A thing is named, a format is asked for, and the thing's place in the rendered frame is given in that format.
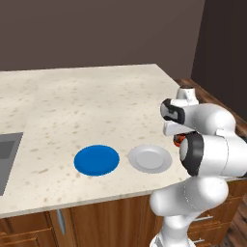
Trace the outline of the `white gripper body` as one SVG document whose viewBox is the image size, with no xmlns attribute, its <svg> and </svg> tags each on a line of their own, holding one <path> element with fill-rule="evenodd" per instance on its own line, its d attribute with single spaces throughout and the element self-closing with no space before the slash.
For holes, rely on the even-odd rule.
<svg viewBox="0 0 247 247">
<path fill-rule="evenodd" d="M 163 126 L 163 133 L 166 136 L 174 136 L 193 132 L 193 129 L 172 121 L 166 121 Z"/>
</svg>

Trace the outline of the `orange-red pastry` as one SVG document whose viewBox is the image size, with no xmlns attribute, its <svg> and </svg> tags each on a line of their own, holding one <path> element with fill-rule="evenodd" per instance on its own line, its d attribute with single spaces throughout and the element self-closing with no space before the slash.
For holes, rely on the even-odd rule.
<svg viewBox="0 0 247 247">
<path fill-rule="evenodd" d="M 185 138 L 185 134 L 178 134 L 174 136 L 174 144 L 179 147 L 183 139 Z"/>
</svg>

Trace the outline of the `grey plate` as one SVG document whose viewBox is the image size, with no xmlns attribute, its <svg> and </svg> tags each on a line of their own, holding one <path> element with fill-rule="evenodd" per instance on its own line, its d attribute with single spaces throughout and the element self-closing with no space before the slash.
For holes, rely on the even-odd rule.
<svg viewBox="0 0 247 247">
<path fill-rule="evenodd" d="M 147 174 L 159 174 L 167 171 L 173 162 L 165 149 L 155 145 L 141 145 L 133 148 L 128 156 L 130 165 Z"/>
</svg>

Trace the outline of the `blue plate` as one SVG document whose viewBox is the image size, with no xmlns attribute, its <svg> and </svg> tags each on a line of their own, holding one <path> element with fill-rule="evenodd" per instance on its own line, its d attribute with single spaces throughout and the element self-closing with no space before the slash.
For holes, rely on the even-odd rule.
<svg viewBox="0 0 247 247">
<path fill-rule="evenodd" d="M 86 176 L 99 177 L 114 171 L 119 154 L 111 147 L 93 145 L 79 151 L 73 159 L 75 169 Z"/>
</svg>

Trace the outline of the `wooden drawer front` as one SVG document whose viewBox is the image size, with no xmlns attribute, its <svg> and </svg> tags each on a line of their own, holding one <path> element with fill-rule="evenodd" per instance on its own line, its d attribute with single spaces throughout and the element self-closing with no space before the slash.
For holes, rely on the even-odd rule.
<svg viewBox="0 0 247 247">
<path fill-rule="evenodd" d="M 51 226 L 51 220 L 46 212 L 2 218 L 0 219 L 0 235 L 45 230 Z"/>
<path fill-rule="evenodd" d="M 0 247 L 58 247 L 51 229 L 0 237 Z"/>
<path fill-rule="evenodd" d="M 200 227 L 195 231 L 189 232 L 189 238 L 197 240 L 202 238 L 205 242 L 194 243 L 196 247 L 233 247 L 227 236 L 230 223 L 211 225 L 207 227 Z"/>
<path fill-rule="evenodd" d="M 189 227 L 189 231 L 192 232 L 196 229 L 199 229 L 200 227 L 207 227 L 211 225 L 231 222 L 241 201 L 241 198 L 231 198 L 220 206 L 205 211 L 197 218 L 205 217 L 208 215 L 213 216 L 213 218 L 201 222 L 192 222 Z"/>
<path fill-rule="evenodd" d="M 230 198 L 243 197 L 247 192 L 247 179 L 232 180 L 228 185 Z"/>
</svg>

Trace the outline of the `wide wooden cupboard door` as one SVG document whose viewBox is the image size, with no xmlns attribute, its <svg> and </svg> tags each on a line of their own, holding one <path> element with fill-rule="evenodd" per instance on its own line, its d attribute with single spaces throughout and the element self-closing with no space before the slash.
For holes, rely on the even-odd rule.
<svg viewBox="0 0 247 247">
<path fill-rule="evenodd" d="M 149 195 L 76 206 L 70 214 L 78 247 L 150 247 L 162 223 Z"/>
</svg>

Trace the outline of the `narrow wooden cupboard door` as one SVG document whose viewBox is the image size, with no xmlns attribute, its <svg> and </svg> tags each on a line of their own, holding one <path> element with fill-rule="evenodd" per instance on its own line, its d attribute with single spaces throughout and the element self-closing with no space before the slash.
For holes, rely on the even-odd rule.
<svg viewBox="0 0 247 247">
<path fill-rule="evenodd" d="M 57 237 L 58 245 L 59 247 L 77 247 L 75 238 L 74 238 L 74 232 L 73 232 L 73 226 L 69 214 L 69 209 L 68 208 L 63 208 L 61 210 L 64 221 L 65 221 L 65 226 L 66 226 L 66 233 L 62 234 L 60 225 L 58 223 L 57 219 L 57 212 L 55 210 L 51 210 L 49 212 L 51 222 Z"/>
</svg>

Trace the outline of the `grey sink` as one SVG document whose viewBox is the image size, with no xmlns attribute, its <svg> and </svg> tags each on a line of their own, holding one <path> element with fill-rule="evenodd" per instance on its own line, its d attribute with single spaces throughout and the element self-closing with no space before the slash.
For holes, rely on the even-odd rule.
<svg viewBox="0 0 247 247">
<path fill-rule="evenodd" d="M 0 134 L 0 196 L 4 195 L 23 133 Z"/>
</svg>

